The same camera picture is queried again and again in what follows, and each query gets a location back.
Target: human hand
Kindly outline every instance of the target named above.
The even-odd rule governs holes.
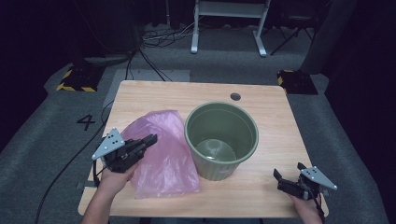
[[[291,200],[294,202],[294,206],[297,210],[298,215],[303,220],[304,224],[321,224],[322,221],[318,214],[317,205],[314,200],[303,200],[295,196],[288,194]],[[321,204],[320,194],[317,197],[317,201]]]
[[[124,187],[125,184],[134,176],[134,170],[137,164],[129,168],[125,173],[114,173],[109,169],[102,172],[102,178],[98,190],[108,196],[116,196]]]

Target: green bucket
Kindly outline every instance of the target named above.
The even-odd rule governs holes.
[[[186,119],[184,134],[198,175],[208,180],[230,176],[259,143],[253,118],[236,105],[200,105]]]

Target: pink plastic bag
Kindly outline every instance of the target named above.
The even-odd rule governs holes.
[[[176,110],[150,112],[131,123],[123,139],[157,134],[131,180],[135,198],[171,197],[199,192],[199,177],[184,136],[184,123]]]

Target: metal stand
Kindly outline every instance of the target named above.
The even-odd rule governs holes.
[[[198,35],[199,35],[199,16],[223,16],[223,17],[244,17],[260,18],[259,30],[253,31],[257,48],[262,57],[267,55],[264,45],[262,44],[262,27],[267,17],[268,8],[271,0],[266,0],[265,4],[248,4],[248,3],[226,3],[226,2],[206,2],[195,0],[194,10],[194,32],[192,35],[191,53],[198,52]]]

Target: wooden table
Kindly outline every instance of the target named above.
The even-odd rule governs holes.
[[[234,101],[230,95],[239,93]],[[297,217],[289,196],[276,188],[276,168],[297,181],[297,162],[311,166],[286,94],[278,86],[187,82],[122,81],[104,135],[122,131],[150,111],[178,110],[185,120],[198,105],[228,102],[244,108],[257,123],[255,153],[222,181],[201,180],[201,192],[174,198],[134,199],[130,183],[116,196],[111,216],[127,217]],[[78,211],[84,214],[95,188],[85,188]],[[323,201],[326,215],[328,208]]]

